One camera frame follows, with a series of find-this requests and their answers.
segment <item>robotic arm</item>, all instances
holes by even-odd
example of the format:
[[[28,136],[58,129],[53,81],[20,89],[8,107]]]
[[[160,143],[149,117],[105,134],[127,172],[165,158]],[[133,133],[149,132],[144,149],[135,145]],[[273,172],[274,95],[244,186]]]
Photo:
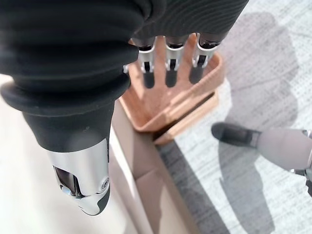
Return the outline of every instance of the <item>robotic arm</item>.
[[[166,84],[173,87],[187,35],[200,35],[193,60],[201,70],[247,1],[0,2],[0,73],[13,78],[1,95],[22,111],[61,190],[85,213],[99,214],[109,199],[110,124],[114,102],[129,86],[123,66],[139,55],[152,88],[154,40],[166,36]]]
[[[229,123],[212,126],[213,136],[225,143],[257,149],[275,165],[307,178],[312,196],[312,131],[271,129],[263,132]]]

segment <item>white floor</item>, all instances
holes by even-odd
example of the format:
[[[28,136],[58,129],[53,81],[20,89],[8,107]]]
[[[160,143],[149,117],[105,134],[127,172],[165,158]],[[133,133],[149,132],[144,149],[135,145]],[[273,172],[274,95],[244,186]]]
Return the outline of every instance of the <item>white floor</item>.
[[[210,128],[312,129],[312,1],[250,0],[220,52],[227,80],[219,106],[160,148],[164,162],[204,234],[309,234],[305,179],[219,144]]]

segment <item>floor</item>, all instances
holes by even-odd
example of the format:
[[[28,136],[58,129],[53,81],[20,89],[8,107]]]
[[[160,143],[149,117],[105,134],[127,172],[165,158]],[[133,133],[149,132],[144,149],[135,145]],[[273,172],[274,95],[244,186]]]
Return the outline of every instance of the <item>floor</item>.
[[[220,104],[159,148],[203,234],[308,234],[304,177],[215,140],[218,121],[312,129],[312,1],[250,0],[222,43]]]

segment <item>metal screw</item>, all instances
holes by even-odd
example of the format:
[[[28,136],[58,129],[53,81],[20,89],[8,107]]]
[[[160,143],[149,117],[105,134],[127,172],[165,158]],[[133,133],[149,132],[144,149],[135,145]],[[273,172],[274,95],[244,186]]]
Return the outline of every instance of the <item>metal screw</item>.
[[[102,184],[102,190],[105,190],[107,186],[109,185],[109,178],[107,178],[104,183]]]

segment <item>chrome metal joint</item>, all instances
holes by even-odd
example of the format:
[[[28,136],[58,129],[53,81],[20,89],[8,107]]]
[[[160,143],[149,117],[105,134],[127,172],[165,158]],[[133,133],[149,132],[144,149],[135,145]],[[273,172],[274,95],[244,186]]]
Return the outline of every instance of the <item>chrome metal joint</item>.
[[[193,67],[202,67],[205,68],[208,65],[208,62],[213,57],[215,50],[218,48],[218,45],[215,45],[213,48],[205,49],[199,44],[199,35],[197,35],[196,47],[193,53]]]
[[[124,73],[129,73],[129,65],[128,64],[126,64],[126,65],[123,65],[123,72]]]
[[[139,50],[138,59],[143,73],[154,71],[154,49],[155,44],[150,50]]]
[[[107,140],[76,152],[48,151],[61,190],[89,215],[99,214],[103,198],[108,201],[109,175]]]
[[[166,44],[166,54],[167,54],[167,60],[166,60],[166,69],[167,71],[174,70],[177,71],[180,65],[180,60],[183,55],[184,46],[181,46],[179,48],[171,48]]]

